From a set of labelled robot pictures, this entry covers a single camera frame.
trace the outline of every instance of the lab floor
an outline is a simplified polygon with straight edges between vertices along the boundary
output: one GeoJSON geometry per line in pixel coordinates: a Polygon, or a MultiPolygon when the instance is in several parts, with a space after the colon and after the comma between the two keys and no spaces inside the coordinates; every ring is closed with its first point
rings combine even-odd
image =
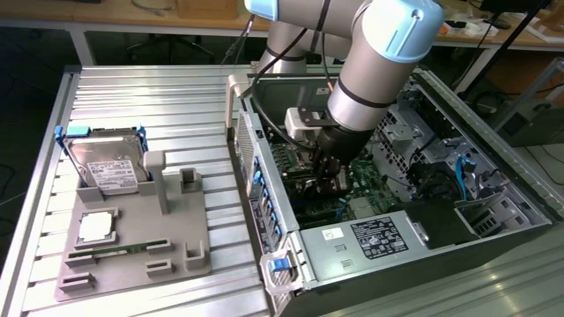
{"type": "MultiPolygon", "coordinates": [[[[168,62],[165,44],[140,50],[135,61],[131,60],[127,47],[148,40],[147,34],[89,32],[88,37],[99,65],[163,65],[168,62]]],[[[193,36],[185,39],[195,41],[193,36]]],[[[201,45],[215,53],[216,63],[233,42],[235,38],[229,37],[203,37],[201,45]]],[[[265,39],[249,38],[239,63],[257,60],[264,46],[265,39]]],[[[452,51],[452,48],[433,48],[423,61],[447,83],[460,68],[465,68],[473,54],[472,50],[463,54],[451,54],[452,51]]],[[[207,56],[177,48],[175,64],[207,62],[207,56]]],[[[319,57],[308,57],[308,62],[319,63],[319,57]]],[[[11,223],[17,222],[20,215],[61,73],[65,65],[77,64],[72,41],[64,31],[0,28],[0,195],[7,187],[0,197],[0,269],[12,239],[11,223]]],[[[477,92],[491,88],[484,81],[477,92]]]]}

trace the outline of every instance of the circuit board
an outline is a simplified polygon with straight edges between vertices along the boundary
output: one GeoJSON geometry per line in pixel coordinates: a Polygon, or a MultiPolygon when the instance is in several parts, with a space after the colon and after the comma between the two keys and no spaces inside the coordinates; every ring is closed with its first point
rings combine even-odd
{"type": "Polygon", "coordinates": [[[308,155],[288,143],[271,144],[271,147],[301,229],[381,215],[399,202],[365,155],[360,155],[351,163],[352,191],[344,197],[324,200],[296,199],[300,183],[313,178],[308,155]]]}

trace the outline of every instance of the white label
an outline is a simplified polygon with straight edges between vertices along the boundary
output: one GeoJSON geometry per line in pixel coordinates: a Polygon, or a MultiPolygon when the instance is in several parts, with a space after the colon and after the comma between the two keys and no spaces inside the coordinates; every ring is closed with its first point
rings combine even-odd
{"type": "Polygon", "coordinates": [[[323,230],[321,233],[324,234],[325,240],[332,240],[344,237],[343,230],[340,228],[323,230]]]}
{"type": "Polygon", "coordinates": [[[329,94],[329,88],[317,88],[316,94],[329,94]]]}
{"type": "Polygon", "coordinates": [[[88,163],[88,168],[101,190],[119,190],[137,186],[131,160],[88,163]]]}

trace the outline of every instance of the hard drive label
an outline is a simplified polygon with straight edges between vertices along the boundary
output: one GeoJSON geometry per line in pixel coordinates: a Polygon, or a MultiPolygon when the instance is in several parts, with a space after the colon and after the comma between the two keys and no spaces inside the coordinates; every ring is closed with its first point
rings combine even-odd
{"type": "Polygon", "coordinates": [[[389,217],[351,225],[364,256],[377,259],[408,250],[407,244],[389,217]]]}
{"type": "Polygon", "coordinates": [[[88,168],[101,190],[119,190],[137,186],[131,160],[91,162],[88,168]]]}

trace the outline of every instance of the wooden table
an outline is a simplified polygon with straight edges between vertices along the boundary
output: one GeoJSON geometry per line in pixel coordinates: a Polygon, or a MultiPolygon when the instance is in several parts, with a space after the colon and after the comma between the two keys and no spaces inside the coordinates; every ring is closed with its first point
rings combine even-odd
{"type": "MultiPolygon", "coordinates": [[[[175,0],[152,0],[155,7],[172,6],[175,0]]],[[[459,0],[440,0],[449,7],[464,9],[468,5],[459,0]]],[[[176,11],[163,11],[157,16],[137,9],[129,0],[103,0],[101,4],[77,3],[72,0],[0,0],[0,26],[25,28],[52,28],[69,32],[75,49],[83,65],[95,65],[95,58],[84,33],[137,32],[157,34],[192,34],[213,36],[239,36],[248,17],[243,0],[239,2],[239,16],[232,20],[179,18],[176,11]]],[[[513,28],[519,21],[509,21],[513,28]]],[[[268,36],[269,21],[257,18],[249,36],[268,36]]],[[[491,60],[512,30],[500,30],[492,38],[485,38],[481,48],[484,52],[464,77],[456,91],[463,91],[477,73],[491,60]]],[[[467,35],[444,36],[437,34],[435,46],[468,47],[477,46],[481,37],[467,35]]],[[[551,44],[524,31],[517,37],[512,50],[564,52],[564,44],[551,44]]]]}

